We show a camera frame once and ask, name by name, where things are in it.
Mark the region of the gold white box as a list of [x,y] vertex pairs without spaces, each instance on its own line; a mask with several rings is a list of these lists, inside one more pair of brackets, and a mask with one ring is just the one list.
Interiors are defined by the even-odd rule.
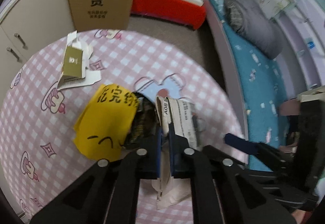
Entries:
[[101,81],[100,70],[90,69],[93,47],[78,37],[78,32],[67,35],[57,89],[85,87]]

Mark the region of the teal bunk bed frame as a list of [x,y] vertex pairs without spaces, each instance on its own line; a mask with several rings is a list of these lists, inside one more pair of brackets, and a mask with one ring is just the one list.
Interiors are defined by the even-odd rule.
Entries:
[[324,93],[324,0],[204,0],[238,135],[294,157],[301,95]]

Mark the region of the pink checkered tablecloth table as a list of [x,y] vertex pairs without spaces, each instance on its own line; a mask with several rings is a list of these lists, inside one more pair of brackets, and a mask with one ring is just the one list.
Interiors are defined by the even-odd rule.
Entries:
[[58,90],[66,38],[35,53],[19,70],[1,109],[1,164],[21,209],[33,216],[67,188],[93,161],[74,144],[78,134],[98,136],[98,144],[119,144],[118,129],[131,125],[130,92],[192,102],[212,145],[246,162],[247,156],[223,141],[225,133],[242,136],[228,97],[213,78],[175,46],[121,31],[78,35],[93,47],[90,68],[101,80],[85,87]]

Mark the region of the red covered low bench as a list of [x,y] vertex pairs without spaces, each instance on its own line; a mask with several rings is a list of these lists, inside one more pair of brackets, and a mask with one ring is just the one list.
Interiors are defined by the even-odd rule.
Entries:
[[198,29],[206,19],[202,0],[133,0],[131,13]]

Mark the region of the grey folded quilt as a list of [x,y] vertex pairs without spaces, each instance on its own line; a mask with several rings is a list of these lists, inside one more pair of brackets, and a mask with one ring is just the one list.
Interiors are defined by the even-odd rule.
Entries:
[[267,19],[255,0],[224,0],[224,15],[238,35],[269,59],[275,59],[288,44],[279,26]]

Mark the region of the white curved base cabinet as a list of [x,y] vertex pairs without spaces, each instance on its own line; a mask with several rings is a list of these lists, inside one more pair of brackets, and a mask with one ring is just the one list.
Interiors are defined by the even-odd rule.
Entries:
[[1,98],[28,59],[74,30],[68,0],[5,0],[1,5]]

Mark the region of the beige hanging shirt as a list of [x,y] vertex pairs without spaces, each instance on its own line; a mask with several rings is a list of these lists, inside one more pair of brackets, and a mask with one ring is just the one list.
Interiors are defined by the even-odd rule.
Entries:
[[300,93],[297,96],[297,100],[300,102],[320,100],[325,102],[325,86],[321,86],[315,89],[311,89]]

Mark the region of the newspaper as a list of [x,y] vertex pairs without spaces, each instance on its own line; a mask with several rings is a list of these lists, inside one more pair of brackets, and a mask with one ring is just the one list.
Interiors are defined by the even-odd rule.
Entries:
[[156,207],[167,209],[191,196],[185,150],[200,149],[200,128],[193,103],[157,96],[156,113],[162,129],[160,176],[152,181],[158,192]]

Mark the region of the yellow snack bag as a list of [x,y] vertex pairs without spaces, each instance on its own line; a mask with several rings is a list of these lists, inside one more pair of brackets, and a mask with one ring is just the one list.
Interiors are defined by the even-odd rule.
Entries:
[[73,142],[88,159],[110,162],[120,159],[139,100],[133,92],[117,84],[102,84],[74,125]]

